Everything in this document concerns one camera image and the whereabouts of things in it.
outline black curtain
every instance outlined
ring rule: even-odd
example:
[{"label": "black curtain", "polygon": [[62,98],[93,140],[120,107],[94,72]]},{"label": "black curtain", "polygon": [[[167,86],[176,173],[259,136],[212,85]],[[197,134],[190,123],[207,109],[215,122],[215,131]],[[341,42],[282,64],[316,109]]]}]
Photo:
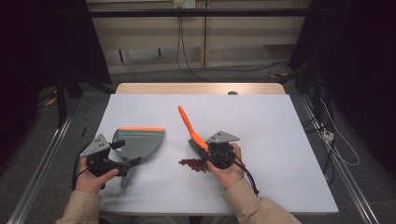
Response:
[{"label": "black curtain", "polygon": [[0,1],[2,163],[23,137],[39,91],[55,86],[61,71],[72,82],[111,82],[92,19],[49,16],[46,9],[88,10],[84,0]]},{"label": "black curtain", "polygon": [[[396,13],[392,1],[345,1],[338,24],[326,43],[317,68],[343,108],[353,128],[368,144],[373,155],[396,177]],[[290,63],[315,50],[312,30],[320,21],[308,20]]]}]

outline gray floor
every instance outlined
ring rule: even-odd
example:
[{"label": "gray floor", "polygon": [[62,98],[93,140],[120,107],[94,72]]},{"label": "gray floor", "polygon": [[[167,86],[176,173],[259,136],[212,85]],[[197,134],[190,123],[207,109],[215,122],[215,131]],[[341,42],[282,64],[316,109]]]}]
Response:
[{"label": "gray floor", "polygon": [[[247,70],[264,66],[265,64],[241,65],[226,67],[226,69]],[[289,71],[285,64],[279,64],[273,66],[271,71],[268,68],[254,72],[210,70],[208,72],[197,72],[195,75],[214,82],[276,82],[276,78],[270,78],[270,73],[283,74]],[[124,73],[112,75],[112,79],[112,87],[116,87],[121,82],[202,82],[193,74],[180,70]],[[66,100],[69,112],[72,111],[74,106],[77,107],[77,110],[64,140],[54,155],[53,162],[40,186],[40,190],[35,196],[35,201],[25,217],[25,223],[53,223],[56,218],[62,215],[71,192],[69,187],[74,158],[80,148],[94,138],[100,124],[109,96],[85,84],[81,84],[81,86],[85,90],[81,99],[67,98]],[[42,95],[50,90],[51,88],[43,90]],[[285,85],[285,90],[290,95],[301,122],[309,120],[302,104],[301,95],[296,93],[292,81]],[[58,118],[56,104],[46,107],[42,107],[42,104],[40,103],[37,106],[35,117],[28,128],[27,134],[22,136],[21,144],[17,148],[15,156],[3,167],[4,172],[0,175],[0,223],[7,223],[55,133]],[[332,107],[334,122],[338,130],[356,149],[361,159],[361,164],[349,166],[349,171],[374,208],[379,223],[396,223],[395,179],[373,158],[364,141],[351,131],[347,119],[343,116],[342,108],[338,108],[336,103],[333,103]],[[312,128],[312,125],[306,127],[307,130]],[[307,137],[320,166],[324,166],[326,152],[318,134],[315,132],[307,133]],[[339,136],[335,137],[335,143],[345,160],[354,161],[356,159],[348,145]],[[340,212],[326,216],[297,216],[297,218],[303,223],[365,223],[340,175],[336,171],[333,173],[331,166],[328,171],[328,176],[335,176],[330,189]],[[128,217],[106,218],[116,223],[127,223],[129,220]]]}]

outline black cable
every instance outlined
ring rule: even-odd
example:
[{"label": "black cable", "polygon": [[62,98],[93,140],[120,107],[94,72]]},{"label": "black cable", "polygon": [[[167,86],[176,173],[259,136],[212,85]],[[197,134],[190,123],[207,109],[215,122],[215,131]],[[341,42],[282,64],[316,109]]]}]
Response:
[{"label": "black cable", "polygon": [[[330,117],[330,120],[332,120],[333,112],[332,112],[332,107],[331,107],[331,104],[330,104],[330,99],[329,99],[328,95],[326,95],[326,97],[323,97],[323,98],[324,98],[324,100],[322,100],[322,103],[325,104],[325,105],[327,106],[327,108],[328,108],[328,110],[329,110],[329,117]],[[334,127],[333,127],[333,125],[332,125],[332,122],[331,122],[331,126],[330,126],[330,131],[331,131],[332,133],[334,133]],[[333,139],[333,140],[330,142],[330,147],[331,147],[331,148],[334,147],[334,140],[335,140],[335,139]],[[322,141],[322,144],[323,144],[323,146],[324,146],[324,148],[326,149],[326,152],[327,152],[326,162],[325,162],[325,165],[324,165],[323,168],[322,168],[322,173],[325,175],[329,163],[332,165],[332,178],[329,177],[329,178],[330,178],[330,182],[328,183],[328,185],[330,186],[330,185],[333,183],[334,179],[335,179],[334,163],[333,163],[332,158],[331,158],[332,150],[327,151],[327,148],[326,148],[326,145],[325,145],[324,141]]]},{"label": "black cable", "polygon": [[308,126],[308,124],[310,122],[312,122],[314,119],[316,119],[317,117],[313,117],[312,119],[306,120],[304,122],[301,123],[301,125],[303,126],[303,128],[305,128],[306,126]]},{"label": "black cable", "polygon": [[77,171],[77,168],[78,168],[79,155],[81,155],[81,153],[84,151],[84,149],[85,149],[90,143],[87,143],[87,144],[79,151],[78,155],[76,156],[75,164],[74,164],[74,168],[73,168],[72,187],[71,187],[72,190],[74,190],[74,189],[76,188],[76,183],[77,183],[77,178],[78,178],[78,176],[79,176],[82,172],[84,172],[84,171],[86,171],[86,170],[88,169],[88,168],[87,168],[87,169],[85,169],[84,171],[80,172],[78,175],[76,175],[76,171]]},{"label": "black cable", "polygon": [[[330,100],[327,99],[328,96],[327,96],[327,97],[320,97],[320,98],[323,98],[323,99],[324,99],[323,102],[325,102],[326,106],[329,108],[329,115],[330,115],[330,117],[332,118],[332,107],[331,107],[330,103],[326,103],[326,102],[329,102],[329,101],[330,101]],[[322,120],[321,115],[322,115],[322,112],[323,112],[324,109],[325,109],[325,106],[323,106],[323,107],[320,109],[320,114],[319,114],[320,120]],[[317,119],[317,118],[318,118],[318,117],[313,117],[312,119],[303,122],[303,123],[302,123],[303,127],[305,128],[305,127],[309,124],[309,121],[312,121],[313,119]],[[329,125],[332,127],[332,121],[331,121],[330,119],[329,119],[329,122],[328,122],[326,125],[321,125],[321,127],[316,128],[316,129],[306,130],[305,133],[312,133],[312,132],[317,132],[317,131],[321,132],[324,128],[329,127]]]},{"label": "black cable", "polygon": [[[226,158],[228,161],[231,160],[230,157],[228,157],[228,156],[222,154],[221,152],[216,152],[216,153],[218,153],[220,156]],[[237,165],[239,168],[241,168],[241,169],[247,174],[247,178],[248,178],[248,180],[249,180],[249,182],[250,182],[251,187],[253,188],[254,193],[255,193],[256,195],[259,195],[260,191],[257,190],[257,188],[256,188],[256,183],[254,182],[253,175],[251,175],[250,171],[249,171],[247,168],[245,168],[244,163],[242,163],[242,160],[239,159],[239,157],[237,157],[236,155],[235,155],[235,157],[236,157],[241,163],[238,163],[237,161],[233,160],[233,164]]]},{"label": "black cable", "polygon": [[[185,70],[180,66],[180,62],[178,60],[178,52],[180,49],[180,39],[181,39],[181,43],[182,43],[182,48],[183,48],[183,55],[184,55],[184,60],[186,62],[186,65],[188,67],[189,70]],[[192,70],[189,66],[189,62],[187,60],[187,56],[186,56],[186,50],[185,50],[185,45],[184,45],[184,35],[183,35],[183,20],[181,19],[181,17],[178,17],[178,41],[177,41],[177,66],[178,68],[183,71],[183,72],[188,72],[188,73],[192,73],[195,77],[204,80],[204,81],[208,81],[208,82],[213,82],[211,80],[202,78],[202,77],[198,77],[195,75],[195,73],[197,72],[206,72],[206,71],[224,71],[224,72],[255,72],[255,71],[260,71],[266,68],[269,68],[270,70],[270,74],[268,76],[268,78],[264,81],[267,82],[268,79],[271,77],[271,67],[280,63],[288,63],[288,62],[275,62],[275,63],[271,63],[270,65],[266,65],[264,67],[260,67],[260,68],[253,68],[253,69],[247,69],[247,70],[238,70],[238,69],[222,69],[222,68],[205,68],[205,69],[198,69],[198,70]]]},{"label": "black cable", "polygon": [[[178,61],[178,51],[179,51],[179,48],[180,48],[180,38],[181,38],[181,43],[182,43],[182,48],[183,48],[184,60],[186,62],[187,68],[189,68],[189,71],[186,71],[186,70],[182,69],[181,66],[180,66],[180,63]],[[183,20],[181,19],[181,17],[178,17],[177,66],[178,66],[178,68],[181,71],[192,73],[193,76],[195,76],[195,77],[197,77],[197,78],[199,78],[199,79],[201,79],[203,81],[213,82],[213,81],[208,80],[206,78],[198,77],[197,75],[195,75],[195,73],[191,70],[191,68],[189,66],[189,62],[187,61],[187,56],[186,56],[186,50],[184,49]]]}]

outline red beans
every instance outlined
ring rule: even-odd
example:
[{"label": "red beans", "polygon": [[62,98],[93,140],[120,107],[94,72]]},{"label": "red beans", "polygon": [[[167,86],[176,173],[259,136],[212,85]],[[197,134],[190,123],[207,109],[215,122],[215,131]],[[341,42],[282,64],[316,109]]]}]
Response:
[{"label": "red beans", "polygon": [[184,159],[179,161],[178,163],[185,165],[187,164],[190,168],[196,172],[204,172],[209,171],[207,168],[206,162],[201,159]]}]

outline forearm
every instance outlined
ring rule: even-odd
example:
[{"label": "forearm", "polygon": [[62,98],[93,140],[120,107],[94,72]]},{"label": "forearm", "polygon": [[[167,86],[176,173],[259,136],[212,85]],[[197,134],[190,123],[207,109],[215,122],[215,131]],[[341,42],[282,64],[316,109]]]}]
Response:
[{"label": "forearm", "polygon": [[101,201],[101,195],[73,191],[64,215],[56,223],[97,224]]},{"label": "forearm", "polygon": [[224,199],[235,211],[239,223],[300,223],[271,199],[258,198],[245,179],[227,189]]}]

